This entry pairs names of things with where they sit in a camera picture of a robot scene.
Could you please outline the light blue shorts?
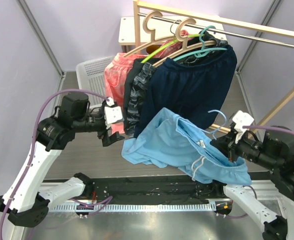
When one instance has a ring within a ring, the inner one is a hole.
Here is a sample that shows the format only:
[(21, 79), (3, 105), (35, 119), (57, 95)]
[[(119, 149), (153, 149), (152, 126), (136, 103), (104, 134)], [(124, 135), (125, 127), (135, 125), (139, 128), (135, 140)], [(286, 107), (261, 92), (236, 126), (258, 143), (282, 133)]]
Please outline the light blue shorts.
[(250, 185), (246, 161), (229, 161), (210, 142), (202, 129), (163, 108), (137, 138), (124, 141), (121, 155), (135, 165), (176, 167), (202, 184)]

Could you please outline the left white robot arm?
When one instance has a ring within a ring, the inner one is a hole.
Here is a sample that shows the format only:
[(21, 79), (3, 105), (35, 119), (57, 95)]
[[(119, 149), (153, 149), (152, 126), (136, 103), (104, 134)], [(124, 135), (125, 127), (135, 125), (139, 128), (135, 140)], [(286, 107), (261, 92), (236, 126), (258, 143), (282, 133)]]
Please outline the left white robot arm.
[(34, 228), (49, 210), (73, 197), (89, 199), (94, 192), (93, 180), (76, 173), (66, 182), (40, 190), (50, 167), (73, 141), (77, 133), (97, 133), (103, 147), (123, 140), (119, 132), (109, 135), (112, 124), (123, 121), (121, 107), (111, 97), (102, 96), (101, 106), (91, 108), (90, 91), (65, 90), (54, 113), (35, 122), (29, 154), (10, 189), (0, 196), (0, 212), (18, 227)]

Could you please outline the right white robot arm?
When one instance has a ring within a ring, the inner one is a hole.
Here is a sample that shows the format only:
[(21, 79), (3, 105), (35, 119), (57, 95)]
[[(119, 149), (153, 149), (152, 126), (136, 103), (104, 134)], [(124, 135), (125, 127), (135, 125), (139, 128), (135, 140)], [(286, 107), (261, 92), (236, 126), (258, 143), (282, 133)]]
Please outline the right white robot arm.
[(269, 172), (269, 179), (282, 195), (286, 216), (269, 210), (244, 187), (219, 180), (212, 185), (214, 195), (228, 196), (257, 224), (265, 240), (294, 240), (294, 132), (284, 126), (249, 127), (239, 141), (231, 125), (226, 135), (211, 140), (227, 159), (243, 158)]

